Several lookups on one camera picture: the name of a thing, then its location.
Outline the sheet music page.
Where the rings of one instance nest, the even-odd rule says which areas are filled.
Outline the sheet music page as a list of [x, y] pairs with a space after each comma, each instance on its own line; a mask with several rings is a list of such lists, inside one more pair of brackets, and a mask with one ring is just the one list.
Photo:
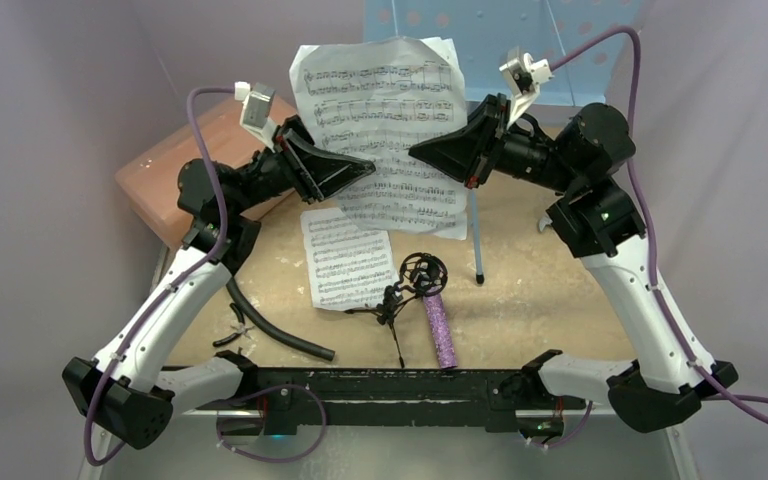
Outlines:
[[465, 187], [408, 153], [466, 124], [465, 80], [452, 39], [302, 45], [289, 77], [315, 144], [375, 165], [337, 195], [345, 216], [366, 230], [465, 239]]
[[305, 211], [300, 223], [315, 308], [372, 307], [396, 282], [387, 232], [363, 230], [338, 208]]

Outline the light blue music stand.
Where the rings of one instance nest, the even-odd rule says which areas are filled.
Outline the light blue music stand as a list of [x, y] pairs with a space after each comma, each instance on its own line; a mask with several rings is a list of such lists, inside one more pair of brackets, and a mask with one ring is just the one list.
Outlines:
[[[363, 39], [441, 37], [453, 41], [465, 78], [468, 106], [509, 90], [501, 66], [513, 51], [551, 63], [603, 32], [641, 29], [650, 1], [366, 1]], [[562, 126], [574, 111], [603, 102], [629, 39], [617, 34], [556, 70], [530, 114]]]

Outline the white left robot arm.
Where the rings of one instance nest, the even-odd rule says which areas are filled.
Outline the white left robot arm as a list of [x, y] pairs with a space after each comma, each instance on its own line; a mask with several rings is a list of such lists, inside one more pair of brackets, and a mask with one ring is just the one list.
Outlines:
[[163, 367], [199, 312], [251, 255], [261, 225], [246, 212], [288, 192], [324, 201], [371, 175], [371, 161], [318, 148], [292, 116], [271, 126], [241, 167], [196, 158], [177, 176], [178, 207], [192, 217], [162, 282], [122, 331], [90, 359], [73, 358], [62, 377], [85, 428], [100, 427], [135, 449], [153, 443], [177, 415], [224, 400], [244, 409], [258, 382], [242, 356], [222, 352], [170, 374]]

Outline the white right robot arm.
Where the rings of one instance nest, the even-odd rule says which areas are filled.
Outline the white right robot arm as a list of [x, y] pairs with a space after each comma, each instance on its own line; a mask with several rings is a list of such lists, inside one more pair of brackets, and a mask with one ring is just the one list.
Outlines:
[[662, 311], [671, 294], [648, 263], [642, 216], [614, 180], [636, 151], [625, 116], [591, 103], [549, 137], [536, 119], [520, 127], [510, 112], [505, 96], [488, 96], [463, 128], [415, 144], [409, 154], [470, 189], [496, 171], [553, 191], [551, 227], [601, 287], [636, 354], [623, 362], [543, 354], [521, 381], [524, 399], [536, 407], [558, 396], [607, 404], [640, 433], [684, 422], [716, 383], [735, 383], [737, 372], [692, 338], [679, 312]]

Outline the purple glitter microphone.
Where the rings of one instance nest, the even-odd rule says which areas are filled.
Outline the purple glitter microphone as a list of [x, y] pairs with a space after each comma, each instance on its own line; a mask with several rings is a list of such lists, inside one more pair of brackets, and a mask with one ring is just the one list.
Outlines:
[[456, 368], [458, 362], [442, 296], [424, 297], [423, 304], [428, 317], [439, 367], [444, 370]]

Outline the black pliers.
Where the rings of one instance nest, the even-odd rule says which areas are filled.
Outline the black pliers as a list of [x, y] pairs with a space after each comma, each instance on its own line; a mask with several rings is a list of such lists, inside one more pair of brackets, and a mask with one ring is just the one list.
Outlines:
[[241, 308], [234, 302], [229, 304], [229, 308], [235, 315], [236, 320], [231, 325], [230, 333], [228, 335], [218, 340], [214, 340], [211, 343], [212, 347], [215, 349], [228, 346], [233, 342], [237, 341], [239, 338], [245, 338], [247, 340], [252, 339], [250, 335], [252, 326], [247, 323], [246, 316], [241, 310]]

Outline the black foam tube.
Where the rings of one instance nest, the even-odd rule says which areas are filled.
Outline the black foam tube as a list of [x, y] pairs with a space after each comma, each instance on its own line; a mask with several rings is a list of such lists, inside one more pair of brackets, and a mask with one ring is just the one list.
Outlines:
[[238, 317], [241, 324], [245, 325], [246, 321], [251, 321], [255, 328], [284, 346], [327, 362], [335, 359], [336, 352], [334, 350], [293, 335], [267, 320], [245, 297], [234, 278], [227, 282], [226, 291], [231, 299], [229, 307]]

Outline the red handled wrench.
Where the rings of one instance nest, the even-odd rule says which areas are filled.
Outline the red handled wrench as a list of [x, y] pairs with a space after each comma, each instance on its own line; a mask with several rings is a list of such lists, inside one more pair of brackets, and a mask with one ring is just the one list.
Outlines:
[[548, 215], [544, 215], [538, 221], [538, 231], [544, 233], [547, 229], [552, 227], [552, 224], [552, 219]]

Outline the black microphone shock mount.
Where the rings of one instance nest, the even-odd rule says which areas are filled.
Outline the black microphone shock mount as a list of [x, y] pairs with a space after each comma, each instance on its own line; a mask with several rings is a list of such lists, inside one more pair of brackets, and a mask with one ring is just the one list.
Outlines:
[[403, 260], [397, 280], [384, 288], [381, 302], [373, 307], [347, 309], [345, 313], [369, 313], [380, 325], [388, 327], [395, 342], [399, 365], [405, 369], [395, 320], [408, 303], [440, 294], [447, 283], [448, 269], [440, 258], [430, 253], [415, 252]]

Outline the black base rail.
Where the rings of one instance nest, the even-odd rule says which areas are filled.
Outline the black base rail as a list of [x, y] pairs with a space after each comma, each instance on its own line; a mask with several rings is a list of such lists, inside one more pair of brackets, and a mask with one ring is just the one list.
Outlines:
[[555, 397], [523, 369], [328, 369], [262, 367], [219, 411], [254, 410], [265, 393], [265, 431], [293, 435], [302, 425], [478, 427], [516, 432], [521, 411], [581, 410], [576, 397]]

